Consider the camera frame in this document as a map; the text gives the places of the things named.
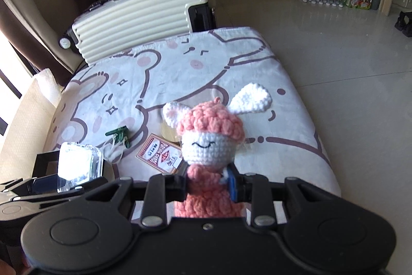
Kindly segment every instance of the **white suitcase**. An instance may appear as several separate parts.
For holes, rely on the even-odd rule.
[[[60,39],[88,64],[125,49],[215,28],[208,0],[99,0]]]

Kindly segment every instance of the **brown curtain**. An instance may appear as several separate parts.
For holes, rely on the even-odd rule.
[[[73,76],[53,55],[30,34],[4,0],[0,0],[0,31],[26,59],[38,69],[49,68],[56,82],[65,86]]]

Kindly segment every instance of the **crochet doll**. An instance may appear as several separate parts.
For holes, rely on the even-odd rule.
[[[188,194],[175,203],[175,215],[191,218],[240,217],[244,205],[233,203],[227,190],[226,166],[244,142],[243,113],[266,111],[272,98],[265,88],[250,83],[225,107],[219,98],[194,108],[171,102],[163,107],[166,123],[182,136]]]

